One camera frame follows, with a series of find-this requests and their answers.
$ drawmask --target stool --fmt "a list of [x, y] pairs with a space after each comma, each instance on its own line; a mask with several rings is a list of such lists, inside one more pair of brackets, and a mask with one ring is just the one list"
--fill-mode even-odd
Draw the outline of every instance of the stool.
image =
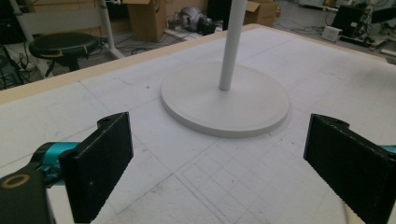
[[88, 58], [98, 45], [99, 41], [92, 35], [57, 33], [36, 38], [30, 43], [29, 50], [37, 58], [52, 60], [45, 75], [47, 77], [55, 63], [68, 67], [70, 72], [78, 70], [78, 58], [82, 56]]

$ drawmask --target textured black pad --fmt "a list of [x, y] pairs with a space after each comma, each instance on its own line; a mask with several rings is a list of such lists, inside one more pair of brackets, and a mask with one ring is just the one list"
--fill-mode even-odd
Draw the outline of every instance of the textured black pad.
[[134, 153], [128, 113], [98, 121], [98, 129], [59, 157], [73, 218], [96, 218]]
[[386, 224], [396, 199], [396, 155], [348, 127], [312, 115], [304, 158], [366, 224]]

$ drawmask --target table surface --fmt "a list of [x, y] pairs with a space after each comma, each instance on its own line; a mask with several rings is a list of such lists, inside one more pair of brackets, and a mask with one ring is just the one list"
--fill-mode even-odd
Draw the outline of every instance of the table surface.
[[[128, 111], [134, 158], [93, 223], [346, 223], [340, 199], [303, 159], [309, 118], [338, 118], [376, 144], [394, 145], [396, 67], [246, 26], [237, 63], [276, 79], [291, 107], [273, 132], [225, 139], [174, 121], [160, 95], [174, 71], [221, 62], [224, 45], [225, 33], [216, 33], [1, 91], [0, 176], [42, 144], [82, 141], [100, 118]], [[53, 187], [49, 197], [58, 223], [73, 223], [65, 189]]]

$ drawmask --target round white base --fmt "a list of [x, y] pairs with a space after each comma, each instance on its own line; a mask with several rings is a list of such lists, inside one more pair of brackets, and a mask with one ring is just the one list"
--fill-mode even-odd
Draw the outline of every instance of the round white base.
[[277, 128], [290, 100], [274, 79], [236, 65], [229, 91], [219, 89], [221, 63], [187, 66], [165, 79], [163, 105], [181, 124], [209, 135], [253, 137]]

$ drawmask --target white stand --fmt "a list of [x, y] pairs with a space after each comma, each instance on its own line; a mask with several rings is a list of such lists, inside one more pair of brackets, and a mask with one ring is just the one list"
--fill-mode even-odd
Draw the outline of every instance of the white stand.
[[197, 132], [257, 136], [277, 128], [289, 112], [289, 96], [279, 83], [259, 71], [235, 66], [246, 4], [247, 0], [233, 1], [222, 65], [193, 64], [163, 82], [162, 100], [169, 115]]
[[[77, 10], [64, 10], [41, 13], [22, 13], [16, 0], [10, 0], [18, 22], [26, 36], [27, 44], [34, 40], [33, 35], [83, 30], [92, 27], [103, 26], [106, 28], [108, 51], [117, 59], [123, 58], [114, 45], [110, 18], [107, 12], [105, 0], [100, 0], [100, 6], [93, 8], [82, 8]], [[45, 78], [48, 65], [45, 60], [36, 59], [37, 68]]]

